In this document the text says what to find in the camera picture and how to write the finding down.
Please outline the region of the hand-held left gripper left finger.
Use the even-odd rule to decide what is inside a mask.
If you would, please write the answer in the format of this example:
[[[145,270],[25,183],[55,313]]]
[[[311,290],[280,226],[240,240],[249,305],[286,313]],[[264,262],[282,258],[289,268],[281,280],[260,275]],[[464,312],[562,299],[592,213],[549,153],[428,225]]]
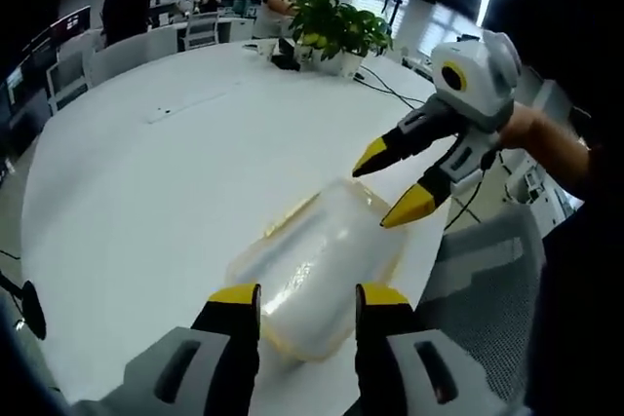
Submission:
[[[247,415],[259,371],[259,284],[212,294],[189,327],[166,333],[125,366],[123,382],[79,415]]]

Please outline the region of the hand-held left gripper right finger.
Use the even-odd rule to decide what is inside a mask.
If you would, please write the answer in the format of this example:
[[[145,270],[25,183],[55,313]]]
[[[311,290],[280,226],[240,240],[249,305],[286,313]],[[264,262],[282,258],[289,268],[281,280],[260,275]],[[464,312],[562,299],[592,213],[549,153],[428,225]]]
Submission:
[[[484,367],[438,329],[420,331],[407,298],[356,285],[355,371],[363,415],[528,415],[490,388]]]

